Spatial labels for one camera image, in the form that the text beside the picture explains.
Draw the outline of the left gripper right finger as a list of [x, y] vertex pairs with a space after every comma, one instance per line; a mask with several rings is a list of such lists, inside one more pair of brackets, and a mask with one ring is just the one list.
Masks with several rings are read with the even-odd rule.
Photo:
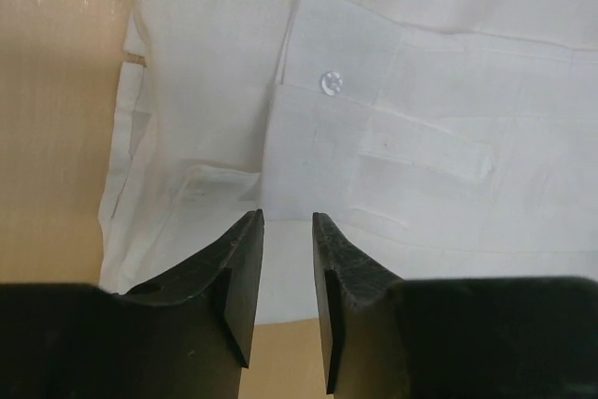
[[593, 398], [597, 284], [405, 280], [312, 217], [326, 391], [336, 398]]

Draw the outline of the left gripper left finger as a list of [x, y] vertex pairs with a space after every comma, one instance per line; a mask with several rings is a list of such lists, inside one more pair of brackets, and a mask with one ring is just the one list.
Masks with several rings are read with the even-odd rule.
[[5, 398], [235, 398], [249, 366], [263, 214], [124, 294], [1, 288]]

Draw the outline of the white long sleeve shirt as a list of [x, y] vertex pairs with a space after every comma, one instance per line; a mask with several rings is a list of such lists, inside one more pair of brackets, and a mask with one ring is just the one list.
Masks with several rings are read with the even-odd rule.
[[124, 47], [106, 290], [254, 208], [262, 323], [316, 212], [404, 278], [597, 275], [597, 0], [134, 0]]

